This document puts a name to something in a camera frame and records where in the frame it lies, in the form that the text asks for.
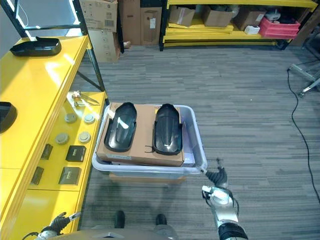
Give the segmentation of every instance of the cable on floor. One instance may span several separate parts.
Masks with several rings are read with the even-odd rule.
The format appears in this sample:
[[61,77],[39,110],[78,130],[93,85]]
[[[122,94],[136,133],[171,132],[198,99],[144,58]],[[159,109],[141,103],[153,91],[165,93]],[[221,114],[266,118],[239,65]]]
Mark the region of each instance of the cable on floor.
[[297,110],[297,107],[299,105],[299,98],[297,96],[297,94],[291,89],[291,86],[290,86],[290,73],[289,73],[290,69],[287,69],[286,72],[287,72],[287,82],[288,82],[288,86],[289,86],[289,89],[290,89],[290,92],[293,93],[293,95],[295,96],[295,99],[296,99],[296,104],[295,104],[295,107],[291,113],[291,119],[293,121],[293,124],[295,125],[296,129],[298,129],[303,141],[304,141],[304,144],[306,146],[306,151],[307,151],[307,164],[308,164],[308,169],[309,169],[309,173],[310,173],[310,176],[311,176],[311,183],[312,183],[312,186],[313,186],[313,189],[314,189],[314,192],[316,194],[316,197],[318,198],[318,202],[319,202],[319,205],[320,205],[320,197],[319,197],[319,194],[318,194],[318,191],[316,189],[316,186],[315,186],[315,182],[314,182],[314,175],[312,174],[312,171],[311,171],[311,167],[310,167],[310,152],[309,152],[309,146],[308,146],[308,143],[306,141],[306,138],[305,136],[303,135],[303,133],[301,132],[300,128],[297,126],[296,124],[296,121],[294,119],[294,113],[295,111]]

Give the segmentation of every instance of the clear plastic bin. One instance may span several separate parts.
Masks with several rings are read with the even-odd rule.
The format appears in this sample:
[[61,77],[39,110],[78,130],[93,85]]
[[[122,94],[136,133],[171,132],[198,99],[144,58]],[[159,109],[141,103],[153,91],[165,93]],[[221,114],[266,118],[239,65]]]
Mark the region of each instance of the clear plastic bin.
[[105,109],[101,120],[97,144],[92,157],[93,167],[99,171],[112,172],[119,177],[178,179],[190,174],[200,174],[200,169],[206,169],[208,164],[197,126],[195,112],[189,106],[175,105],[175,107],[180,108],[181,122],[185,122],[186,124],[186,129],[195,159],[195,165],[193,167],[112,165],[105,161],[101,161],[97,156],[96,151],[103,132],[103,126],[107,120],[109,106]]

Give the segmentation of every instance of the white box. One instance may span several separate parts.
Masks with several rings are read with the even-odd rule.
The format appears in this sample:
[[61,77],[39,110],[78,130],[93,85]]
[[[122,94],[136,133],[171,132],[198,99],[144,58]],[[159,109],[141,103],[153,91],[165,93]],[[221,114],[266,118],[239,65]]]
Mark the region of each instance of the white box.
[[255,35],[258,34],[260,31],[259,26],[246,26],[244,32],[248,35]]

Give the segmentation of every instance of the black frame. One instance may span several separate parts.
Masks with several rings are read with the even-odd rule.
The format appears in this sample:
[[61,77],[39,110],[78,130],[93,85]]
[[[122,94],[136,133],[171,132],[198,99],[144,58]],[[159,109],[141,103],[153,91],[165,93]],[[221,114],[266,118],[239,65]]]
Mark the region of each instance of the black frame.
[[[18,21],[18,15],[19,15],[19,1],[20,0],[14,0],[14,11],[12,11],[10,5],[7,3],[6,0],[0,0],[0,4],[1,7],[3,8],[4,12],[6,13],[6,15],[8,16],[8,18],[10,19],[11,23],[13,24],[13,26],[15,27],[15,29],[17,30],[17,32],[19,33],[21,38],[27,38],[28,35],[26,34],[26,31],[38,31],[38,30],[55,30],[55,29],[81,29],[81,33],[82,35],[87,35],[89,37],[89,41],[91,43],[90,40],[90,36],[88,33],[88,29],[87,29],[87,25],[86,25],[86,21],[85,21],[85,17],[84,14],[82,12],[81,9],[81,5],[79,0],[72,0],[74,9],[75,9],[75,13],[76,16],[80,22],[80,24],[67,24],[67,25],[44,25],[41,27],[36,27],[36,26],[25,26],[23,27],[20,22]],[[120,50],[121,53],[124,53],[124,42],[123,42],[123,35],[122,35],[122,28],[121,28],[121,22],[120,22],[120,17],[119,17],[119,7],[118,7],[118,18],[117,18],[117,32],[118,32],[118,41],[120,44]],[[90,57],[90,60],[92,62],[94,71],[95,71],[95,75],[96,78],[98,80],[99,85],[95,84],[92,80],[90,80],[88,77],[86,77],[84,74],[82,74],[81,72],[77,71],[77,74],[83,78],[85,81],[87,81],[88,83],[92,84],[93,86],[95,86],[97,89],[99,89],[102,92],[106,92],[106,88],[100,73],[100,69],[99,69],[99,65],[97,62],[97,58],[95,55],[95,51],[94,48],[91,44],[91,48],[87,49],[87,53]]]

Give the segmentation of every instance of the plastic bin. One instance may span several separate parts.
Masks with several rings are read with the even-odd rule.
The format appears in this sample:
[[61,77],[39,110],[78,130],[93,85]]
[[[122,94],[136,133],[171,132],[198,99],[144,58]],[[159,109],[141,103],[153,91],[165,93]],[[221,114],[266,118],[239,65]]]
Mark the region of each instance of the plastic bin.
[[294,24],[272,23],[264,17],[259,27],[259,34],[265,38],[294,39],[299,32],[300,23],[297,21]]
[[181,122],[185,122],[186,129],[191,143],[195,165],[193,167],[173,167],[173,166],[142,166],[142,165],[112,165],[108,162],[101,161],[96,154],[98,143],[102,136],[103,126],[107,120],[108,109],[104,111],[101,127],[99,130],[97,143],[92,156],[92,165],[99,171],[112,172],[119,177],[143,177],[143,178],[163,178],[178,179],[190,174],[200,174],[201,168],[207,168],[207,158],[203,149],[197,126],[195,112],[191,107],[185,105],[175,105],[180,108]]

